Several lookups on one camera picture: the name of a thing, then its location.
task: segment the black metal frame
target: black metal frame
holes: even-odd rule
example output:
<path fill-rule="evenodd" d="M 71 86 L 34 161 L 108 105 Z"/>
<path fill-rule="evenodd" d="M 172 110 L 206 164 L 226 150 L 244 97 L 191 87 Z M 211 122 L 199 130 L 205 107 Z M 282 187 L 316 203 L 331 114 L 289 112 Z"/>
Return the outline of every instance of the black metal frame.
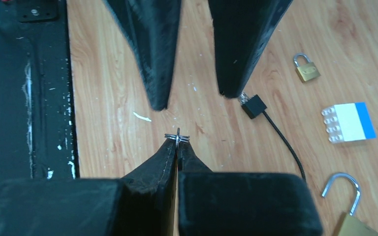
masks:
<path fill-rule="evenodd" d="M 0 2 L 0 183 L 46 179 L 49 171 L 55 179 L 79 176 L 66 1 L 45 1 L 58 10 L 52 19 L 19 21 L 40 2 Z"/>

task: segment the black fabric cover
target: black fabric cover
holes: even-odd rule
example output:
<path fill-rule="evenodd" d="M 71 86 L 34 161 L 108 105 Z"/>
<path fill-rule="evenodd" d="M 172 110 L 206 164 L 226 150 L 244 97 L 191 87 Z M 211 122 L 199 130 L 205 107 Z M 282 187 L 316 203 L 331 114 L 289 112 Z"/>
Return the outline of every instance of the black fabric cover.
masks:
<path fill-rule="evenodd" d="M 151 107 L 167 108 L 181 0 L 105 0 L 134 51 Z M 292 0 L 209 0 L 220 94 L 238 97 Z"/>

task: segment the white debris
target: white debris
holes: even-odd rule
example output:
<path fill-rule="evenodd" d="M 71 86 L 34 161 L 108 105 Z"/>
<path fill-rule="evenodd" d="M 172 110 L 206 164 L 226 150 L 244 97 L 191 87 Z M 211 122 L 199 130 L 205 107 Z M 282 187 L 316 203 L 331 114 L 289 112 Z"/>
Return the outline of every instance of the white debris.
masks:
<path fill-rule="evenodd" d="M 76 170 L 74 169 L 74 163 L 72 161 L 69 161 L 67 164 L 72 166 L 72 168 L 71 168 L 72 177 L 73 177 L 73 179 L 75 179 L 76 178 Z"/>
<path fill-rule="evenodd" d="M 134 114 L 137 118 L 139 118 L 139 119 L 142 119 L 142 120 L 145 120 L 145 121 L 151 122 L 150 118 L 142 117 L 142 116 L 140 116 L 139 114 L 137 114 L 137 113 L 135 113 L 135 112 L 133 112 L 133 114 Z"/>
<path fill-rule="evenodd" d="M 54 171 L 47 171 L 47 179 L 51 179 L 53 177 Z"/>

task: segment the wooden floor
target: wooden floor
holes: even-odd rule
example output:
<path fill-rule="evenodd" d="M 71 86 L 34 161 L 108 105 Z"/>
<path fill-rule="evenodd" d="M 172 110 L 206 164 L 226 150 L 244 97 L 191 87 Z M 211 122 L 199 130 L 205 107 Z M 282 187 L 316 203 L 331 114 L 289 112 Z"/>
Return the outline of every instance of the wooden floor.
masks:
<path fill-rule="evenodd" d="M 162 112 L 150 109 L 134 56 L 101 0 L 69 0 L 68 7 L 81 177 L 122 177 L 177 127 L 213 171 L 299 174 L 263 116 L 250 120 L 238 101 L 219 96 L 206 0 L 183 2 L 170 106 Z M 297 52 L 308 54 L 320 78 L 300 82 L 292 62 Z M 300 156 L 325 235 L 354 199 L 345 179 L 327 199 L 320 196 L 335 172 L 360 182 L 355 216 L 378 231 L 378 137 L 330 144 L 320 114 L 333 104 L 364 101 L 378 136 L 378 1 L 294 0 L 245 91 L 263 99 Z"/>

